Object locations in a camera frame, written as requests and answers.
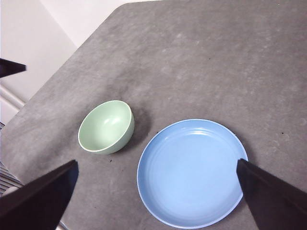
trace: wall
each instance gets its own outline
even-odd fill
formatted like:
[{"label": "wall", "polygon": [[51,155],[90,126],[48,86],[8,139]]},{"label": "wall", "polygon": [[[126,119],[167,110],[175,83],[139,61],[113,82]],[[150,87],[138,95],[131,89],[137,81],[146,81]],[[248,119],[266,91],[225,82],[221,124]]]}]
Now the wall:
[{"label": "wall", "polygon": [[[1,78],[1,122],[8,123],[77,49],[39,0],[1,1],[1,58],[27,71]],[[12,97],[6,97],[9,91]]]}]

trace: plate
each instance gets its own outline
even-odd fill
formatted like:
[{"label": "plate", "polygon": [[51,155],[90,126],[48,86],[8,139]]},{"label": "plate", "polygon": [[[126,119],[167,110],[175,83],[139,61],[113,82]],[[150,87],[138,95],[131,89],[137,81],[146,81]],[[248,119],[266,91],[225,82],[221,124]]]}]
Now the plate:
[{"label": "plate", "polygon": [[148,211],[176,228],[197,229],[226,217],[243,194],[237,160],[248,160],[229,129],[204,119],[169,125],[144,149],[137,186]]}]

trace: bowl rim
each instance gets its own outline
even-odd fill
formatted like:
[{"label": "bowl rim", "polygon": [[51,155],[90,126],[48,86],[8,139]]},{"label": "bowl rim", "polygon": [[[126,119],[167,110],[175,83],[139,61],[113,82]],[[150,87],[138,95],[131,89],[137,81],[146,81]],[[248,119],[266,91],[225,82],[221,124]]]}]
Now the bowl rim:
[{"label": "bowl rim", "polygon": [[[130,115],[130,121],[129,121],[129,123],[128,123],[128,126],[127,126],[126,130],[123,132],[123,134],[122,134],[113,144],[111,144],[111,145],[109,145],[109,146],[107,146],[107,147],[105,147],[105,148],[97,149],[97,150],[87,149],[87,148],[84,147],[83,144],[80,142],[80,130],[81,130],[81,127],[82,127],[84,121],[87,119],[87,117],[88,117],[91,113],[94,112],[94,110],[96,110],[96,109],[99,108],[100,106],[103,106],[103,105],[108,104],[108,103],[114,103],[114,102],[123,103],[124,105],[126,105],[126,107],[128,108],[128,110],[130,111],[130,113],[129,113],[129,115]],[[129,106],[126,102],[121,101],[121,100],[111,100],[111,101],[103,102],[102,104],[100,104],[100,105],[96,106],[94,109],[92,109],[92,110],[86,115],[86,117],[83,119],[83,121],[82,121],[82,123],[81,123],[81,125],[80,125],[80,127],[79,127],[79,131],[78,131],[78,142],[79,142],[79,145],[80,145],[84,150],[86,150],[86,151],[88,151],[88,152],[102,152],[102,151],[105,151],[105,150],[111,148],[112,146],[114,146],[116,143],[118,143],[118,142],[123,138],[123,136],[127,133],[128,129],[129,129],[130,125],[131,125],[131,120],[132,120],[132,111],[131,111],[130,106]]]}]

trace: green bowl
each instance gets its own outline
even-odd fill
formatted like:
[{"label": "green bowl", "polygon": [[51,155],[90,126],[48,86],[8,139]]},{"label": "green bowl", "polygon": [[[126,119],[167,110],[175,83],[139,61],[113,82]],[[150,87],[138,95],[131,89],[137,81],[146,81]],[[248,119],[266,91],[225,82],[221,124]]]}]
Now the green bowl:
[{"label": "green bowl", "polygon": [[108,101],[93,109],[78,132],[81,147],[89,152],[110,154],[120,150],[134,131],[134,117],[125,102]]}]

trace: gray table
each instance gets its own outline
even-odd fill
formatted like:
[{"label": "gray table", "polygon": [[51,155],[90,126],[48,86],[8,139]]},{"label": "gray table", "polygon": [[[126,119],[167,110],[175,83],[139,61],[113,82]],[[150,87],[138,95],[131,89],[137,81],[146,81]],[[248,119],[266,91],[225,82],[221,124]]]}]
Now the gray table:
[{"label": "gray table", "polygon": [[[142,204],[136,169],[156,132],[187,118],[227,126],[251,162],[307,191],[306,12],[299,0],[125,4],[2,130],[1,160],[27,183],[76,159],[63,217],[72,230],[171,229]],[[79,125],[112,99],[132,107],[131,141],[111,155],[85,152]],[[257,227],[241,201],[207,229]]]}]

